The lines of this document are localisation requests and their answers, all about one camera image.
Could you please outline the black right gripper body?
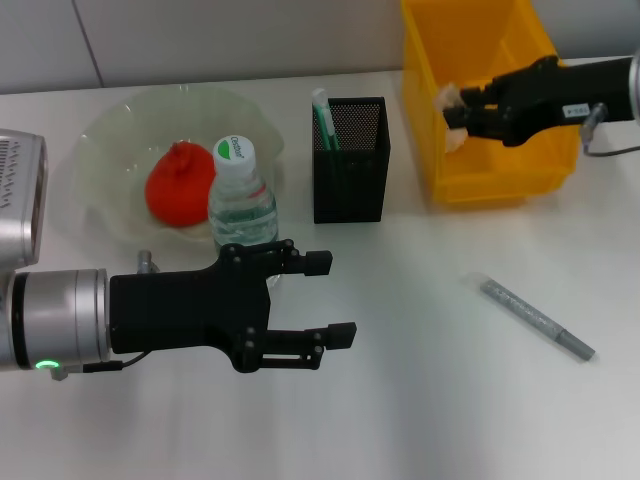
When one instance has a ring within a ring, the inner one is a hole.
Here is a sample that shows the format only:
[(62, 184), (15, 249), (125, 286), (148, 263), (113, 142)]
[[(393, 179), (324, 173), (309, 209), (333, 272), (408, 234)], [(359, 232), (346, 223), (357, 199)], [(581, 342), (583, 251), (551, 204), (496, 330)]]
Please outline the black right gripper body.
[(522, 145), (536, 134), (579, 125), (598, 105), (605, 122), (629, 121), (629, 57), (563, 66), (555, 56), (505, 76), (502, 122), (505, 145)]

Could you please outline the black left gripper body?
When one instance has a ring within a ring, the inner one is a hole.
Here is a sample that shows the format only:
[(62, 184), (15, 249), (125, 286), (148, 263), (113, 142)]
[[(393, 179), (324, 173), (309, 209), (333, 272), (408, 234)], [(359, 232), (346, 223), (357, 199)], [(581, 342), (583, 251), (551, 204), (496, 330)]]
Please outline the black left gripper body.
[(201, 270), (117, 275), (109, 289), (114, 353), (206, 346), (240, 373), (261, 368), (270, 297), (252, 255), (224, 250)]

